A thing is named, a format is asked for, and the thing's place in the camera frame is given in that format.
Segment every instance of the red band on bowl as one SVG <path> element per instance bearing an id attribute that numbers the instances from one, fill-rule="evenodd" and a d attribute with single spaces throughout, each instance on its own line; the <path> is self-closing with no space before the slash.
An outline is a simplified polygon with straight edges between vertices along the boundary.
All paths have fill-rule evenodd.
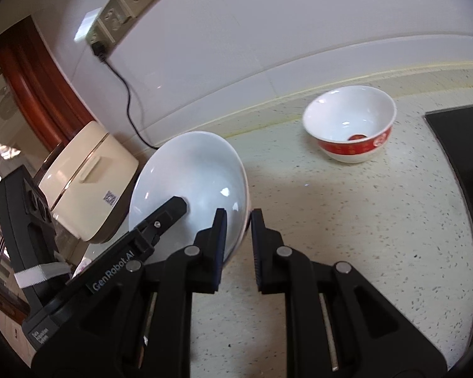
<path id="1" fill-rule="evenodd" d="M 318 140 L 319 146 L 332 154 L 337 155 L 360 155 L 369 151 L 374 150 L 375 148 L 382 146 L 385 141 L 389 138 L 391 133 L 391 128 L 387 129 L 383 134 L 375 138 L 371 138 L 362 142 L 346 144 L 334 144 L 331 142 L 326 142 L 324 140 Z"/>

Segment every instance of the bowl rim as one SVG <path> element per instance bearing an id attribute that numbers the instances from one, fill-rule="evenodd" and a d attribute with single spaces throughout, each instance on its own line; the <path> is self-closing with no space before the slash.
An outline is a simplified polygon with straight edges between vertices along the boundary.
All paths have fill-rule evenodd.
<path id="1" fill-rule="evenodd" d="M 240 172 L 241 172 L 242 178 L 243 178 L 243 185 L 245 186 L 245 190 L 246 190 L 246 192 L 245 192 L 246 219 L 244 220 L 242 228 L 240 229 L 240 233 L 238 234 L 238 241 L 235 243 L 233 248 L 228 252 L 228 254 L 226 256 L 226 259 L 224 260 L 224 264 L 226 264 L 228 261 L 230 261 L 233 254 L 235 253 L 235 251 L 238 249 L 238 247 L 241 245 L 243 239 L 245 238 L 245 233 L 246 233 L 247 228 L 248 228 L 248 219 L 250 218 L 250 210 L 251 210 L 251 206 L 252 206 L 250 190 L 248 188 L 247 172 L 245 171 L 245 167 L 243 166 L 242 159 L 240 158 L 240 155 L 238 155 L 238 153 L 236 152 L 235 148 L 226 139 L 224 139 L 222 136 L 219 136 L 219 135 L 214 134 L 212 132 L 207 132 L 207 131 L 203 131 L 203 130 L 188 131 L 188 132 L 184 132 L 183 134 L 179 134 L 177 136 L 174 136 L 173 138 L 167 140 L 162 146 L 159 147 L 159 149 L 156 152 L 154 152 L 150 156 L 150 158 L 147 160 L 144 167 L 142 168 L 142 170 L 139 174 L 139 178 L 142 175 L 142 172 L 144 172 L 146 170 L 146 167 L 149 164 L 149 161 L 152 159 L 152 157 L 154 155 L 156 155 L 158 152 L 164 153 L 164 152 L 169 151 L 168 146 L 164 147 L 166 144 L 168 144 L 169 142 L 175 141 L 177 138 L 179 138 L 181 136 L 195 136 L 195 135 L 210 136 L 213 139 L 223 143 L 227 147 L 227 149 L 233 154 L 233 156 L 236 157 L 236 160 L 238 161 L 238 165 L 240 166 Z M 137 180 L 136 183 L 135 183 L 131 198 L 133 198 L 133 194 L 135 193 L 138 182 L 139 182 L 139 180 Z"/>
<path id="2" fill-rule="evenodd" d="M 305 115 L 308 111 L 308 109 L 317 101 L 319 100 L 319 98 L 322 98 L 328 94 L 330 94 L 331 92 L 335 91 L 335 90 L 338 90 L 338 91 L 341 91 L 341 90 L 345 90 L 345 89 L 353 89 L 353 88 L 369 88 L 371 90 L 374 90 L 374 91 L 378 91 L 379 93 L 382 93 L 384 94 L 388 99 L 390 99 L 391 103 L 392 103 L 392 107 L 394 108 L 394 113 L 392 115 L 392 118 L 391 118 L 391 121 L 385 126 L 384 129 L 380 130 L 378 133 L 374 134 L 374 135 L 371 135 L 371 136 L 367 136 L 367 137 L 364 137 L 364 138 L 361 138 L 361 139 L 356 139 L 356 140 L 333 140 L 333 139 L 327 139 L 325 137 L 321 137 L 320 135 L 315 135 L 313 134 L 308 128 L 307 128 L 307 125 L 305 123 Z M 373 140 L 375 139 L 376 137 L 379 137 L 380 135 L 382 135 L 384 132 L 386 132 L 391 126 L 392 124 L 394 123 L 394 121 L 396 120 L 396 116 L 397 116 L 397 107 L 396 107 L 396 102 L 394 101 L 394 99 L 387 93 L 387 92 L 384 92 L 382 91 L 381 89 L 378 89 L 378 88 L 375 88 L 375 87 L 370 87 L 368 85 L 346 85 L 345 87 L 340 87 L 340 88 L 334 88 L 334 89 L 330 89 L 328 92 L 325 92 L 321 95 L 319 95 L 318 97 L 316 97 L 313 101 L 311 101 L 308 106 L 305 108 L 304 112 L 303 112 L 303 117 L 301 118 L 301 121 L 303 122 L 303 127 L 305 128 L 306 132 L 308 132 L 311 136 L 313 136 L 315 139 L 318 139 L 318 140 L 321 140 L 323 142 L 328 142 L 329 144 L 340 144 L 340 145 L 353 145 L 353 144 L 360 144 L 361 142 L 365 142 L 367 140 Z"/>

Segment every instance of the gold trim strip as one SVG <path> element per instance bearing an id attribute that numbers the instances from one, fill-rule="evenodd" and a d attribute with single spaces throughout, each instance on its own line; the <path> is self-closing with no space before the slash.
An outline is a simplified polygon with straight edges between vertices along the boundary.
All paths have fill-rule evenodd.
<path id="1" fill-rule="evenodd" d="M 93 148 L 93 150 L 91 152 L 89 152 L 89 155 L 87 155 L 86 159 L 84 159 L 84 161 L 81 163 L 81 166 L 79 166 L 77 168 L 77 170 L 73 173 L 72 177 L 68 180 L 67 184 L 65 185 L 63 190 L 60 192 L 60 194 L 58 195 L 56 200 L 54 200 L 54 203 L 52 204 L 51 208 L 49 209 L 51 212 L 54 210 L 54 208 L 58 204 L 59 200 L 63 197 L 63 195 L 67 191 L 68 187 L 70 186 L 70 184 L 72 183 L 74 178 L 77 176 L 77 174 L 81 171 L 81 169 L 86 164 L 86 162 L 94 155 L 95 151 L 100 147 L 100 145 L 103 143 L 104 140 L 107 139 L 107 136 L 109 136 L 109 135 L 110 135 L 109 132 L 107 132 L 105 134 L 105 136 L 101 139 L 101 141 L 98 142 L 97 145 Z"/>

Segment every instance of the red and white bowl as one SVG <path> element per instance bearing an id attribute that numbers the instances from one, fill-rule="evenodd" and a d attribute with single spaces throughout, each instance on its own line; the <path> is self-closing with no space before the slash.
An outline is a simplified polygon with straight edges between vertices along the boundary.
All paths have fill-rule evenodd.
<path id="1" fill-rule="evenodd" d="M 359 163 L 385 145 L 396 111 L 396 103 L 384 91 L 353 85 L 313 100 L 303 113 L 303 126 L 328 156 Z"/>

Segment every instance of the beige rice cooker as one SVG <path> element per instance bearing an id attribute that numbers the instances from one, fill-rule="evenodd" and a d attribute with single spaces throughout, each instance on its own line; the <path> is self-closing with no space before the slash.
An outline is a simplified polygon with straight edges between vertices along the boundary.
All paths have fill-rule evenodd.
<path id="1" fill-rule="evenodd" d="M 81 240 L 103 243 L 129 210 L 138 165 L 130 152 L 92 121 L 54 160 L 39 187 L 63 227 Z"/>

